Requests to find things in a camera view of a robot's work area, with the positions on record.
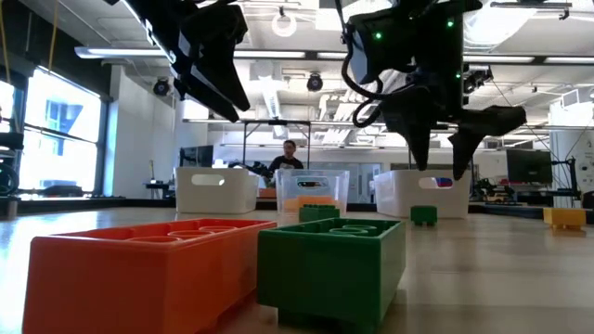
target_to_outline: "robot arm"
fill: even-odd
[[[230,5],[233,1],[198,9],[200,0],[122,0],[148,39],[167,54],[180,97],[192,97],[236,122],[234,106],[246,110],[250,104],[233,65],[235,45],[248,30],[239,6]],[[355,126],[368,126],[382,116],[388,131],[408,142],[420,170],[427,168],[429,136],[438,122],[458,126],[449,137],[456,180],[485,136],[504,135],[526,122],[522,107],[463,108],[462,16],[480,9],[479,0],[393,0],[391,8],[354,15],[348,22],[342,19],[341,0],[335,3],[348,50],[342,77],[369,102],[380,101],[366,122],[356,117],[369,102],[362,104],[355,111]],[[407,73],[407,84],[383,93],[379,76],[388,69]],[[372,82],[378,83],[377,92],[360,86]]]
[[[340,0],[335,0],[342,17]],[[352,16],[343,25],[348,53],[342,77],[350,88],[380,101],[365,127],[383,117],[390,132],[408,142],[420,170],[427,168],[429,136],[437,122],[458,126],[453,145],[453,174],[462,177],[474,151],[487,135],[504,135],[526,122],[522,107],[463,108],[463,21],[467,11],[480,9],[478,0],[400,0],[374,13]],[[351,66],[355,80],[347,73]],[[380,73],[407,73],[407,84],[393,92],[371,93],[360,84],[378,82]]]
[[[233,1],[198,8],[194,1],[122,0],[148,40],[165,52],[179,97],[191,97],[236,122],[234,106],[247,110],[250,102],[233,65],[235,45],[248,31],[239,6],[229,5]]]

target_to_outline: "monitor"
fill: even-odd
[[[214,146],[179,149],[179,166],[213,167]]]
[[[510,182],[551,184],[553,171],[547,150],[508,149],[508,179]]]

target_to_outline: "person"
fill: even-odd
[[[297,150],[295,142],[292,140],[285,140],[282,147],[285,154],[276,157],[272,161],[270,167],[268,167],[270,173],[274,173],[277,169],[303,169],[303,164],[293,156]]]

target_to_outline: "wooden table surface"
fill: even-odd
[[[0,333],[20,333],[34,236],[202,216],[121,208],[0,222]],[[377,213],[348,216],[385,219]],[[275,212],[240,217],[278,218]],[[594,230],[586,231],[554,237],[537,220],[481,214],[442,220],[434,229],[408,225],[407,270],[380,333],[594,333]],[[275,309],[255,302],[230,319],[215,332],[303,332],[278,327]]]

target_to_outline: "window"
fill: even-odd
[[[29,80],[25,124],[97,142],[101,99],[37,70]]]
[[[45,71],[29,80],[20,188],[95,190],[99,96]]]
[[[0,82],[0,109],[3,121],[0,122],[0,132],[6,133],[10,131],[10,125],[7,119],[12,118],[12,110],[14,108],[15,88],[8,83]]]

